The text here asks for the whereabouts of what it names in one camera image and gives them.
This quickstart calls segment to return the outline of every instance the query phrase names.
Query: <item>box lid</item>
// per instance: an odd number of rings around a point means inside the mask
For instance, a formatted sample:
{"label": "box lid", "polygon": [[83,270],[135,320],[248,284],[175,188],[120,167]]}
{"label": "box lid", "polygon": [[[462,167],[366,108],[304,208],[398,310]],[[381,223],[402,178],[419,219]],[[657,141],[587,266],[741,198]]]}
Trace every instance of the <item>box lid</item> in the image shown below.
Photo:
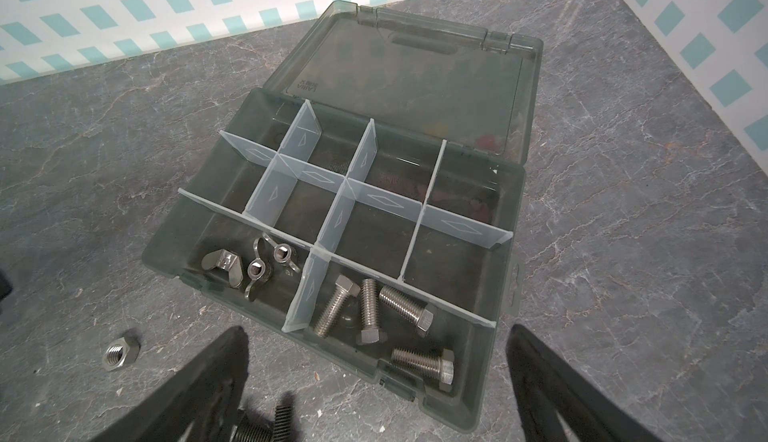
{"label": "box lid", "polygon": [[542,46],[335,1],[264,88],[524,163]]}

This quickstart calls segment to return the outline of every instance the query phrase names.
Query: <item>gray translucent storage box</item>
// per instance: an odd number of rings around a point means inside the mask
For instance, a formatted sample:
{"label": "gray translucent storage box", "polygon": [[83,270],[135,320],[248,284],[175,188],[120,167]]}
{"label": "gray translucent storage box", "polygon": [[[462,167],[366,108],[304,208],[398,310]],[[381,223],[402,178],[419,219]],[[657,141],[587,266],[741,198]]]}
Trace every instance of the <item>gray translucent storage box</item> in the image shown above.
{"label": "gray translucent storage box", "polygon": [[[333,3],[221,132],[144,263],[473,430],[496,322],[519,300],[512,240],[541,53],[529,37]],[[248,264],[263,232],[296,247],[301,275],[275,266],[249,302],[200,266],[220,248]],[[434,304],[426,338],[385,306],[384,343],[359,346],[342,323],[317,337],[339,274]],[[345,311],[358,318],[357,300]],[[392,365],[395,347],[453,350],[451,391]]]}

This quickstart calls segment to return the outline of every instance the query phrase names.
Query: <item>gray marble surface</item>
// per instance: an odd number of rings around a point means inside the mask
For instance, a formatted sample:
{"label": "gray marble surface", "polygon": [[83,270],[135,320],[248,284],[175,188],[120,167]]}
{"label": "gray marble surface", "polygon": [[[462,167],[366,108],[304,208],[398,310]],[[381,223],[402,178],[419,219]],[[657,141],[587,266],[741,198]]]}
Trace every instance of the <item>gray marble surface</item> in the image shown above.
{"label": "gray marble surface", "polygon": [[[502,354],[523,322],[664,440],[764,440],[768,178],[620,0],[410,0],[545,42],[504,318],[480,425],[380,387],[159,278],[141,251],[248,90],[311,22],[0,87],[0,440],[86,440],[233,324],[245,392],[296,393],[304,440],[522,440]],[[130,329],[129,370],[104,346]]]}

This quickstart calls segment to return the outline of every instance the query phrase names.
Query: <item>threaded hole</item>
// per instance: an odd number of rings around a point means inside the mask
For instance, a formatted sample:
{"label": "threaded hole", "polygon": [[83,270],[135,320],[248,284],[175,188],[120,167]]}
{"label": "threaded hole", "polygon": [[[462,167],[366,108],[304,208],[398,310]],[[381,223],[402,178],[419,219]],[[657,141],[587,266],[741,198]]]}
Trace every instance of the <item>threaded hole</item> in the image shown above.
{"label": "threaded hole", "polygon": [[120,345],[113,345],[107,349],[107,363],[117,365],[123,358],[123,348]]}

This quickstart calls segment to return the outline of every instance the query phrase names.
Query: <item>hex nut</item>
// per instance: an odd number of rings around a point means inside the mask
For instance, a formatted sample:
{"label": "hex nut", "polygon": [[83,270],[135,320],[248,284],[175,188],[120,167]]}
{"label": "hex nut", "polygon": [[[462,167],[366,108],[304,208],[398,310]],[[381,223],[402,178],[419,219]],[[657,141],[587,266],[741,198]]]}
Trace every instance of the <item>hex nut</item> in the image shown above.
{"label": "hex nut", "polygon": [[357,335],[357,344],[376,344],[378,342],[386,342],[386,332],[380,328],[364,328]]}
{"label": "hex nut", "polygon": [[138,358],[140,349],[136,339],[120,337],[112,342],[101,356],[101,365],[109,372],[131,365]]}
{"label": "hex nut", "polygon": [[360,294],[360,286],[344,275],[339,275],[336,279],[336,286],[353,297]]}
{"label": "hex nut", "polygon": [[456,361],[456,356],[453,351],[443,349],[442,357],[440,359],[440,390],[443,392],[450,392],[451,385],[453,384],[453,363]]}
{"label": "hex nut", "polygon": [[421,316],[416,321],[416,332],[419,337],[426,337],[429,327],[432,326],[432,321],[435,318],[437,309],[434,305],[429,304],[424,307]]}

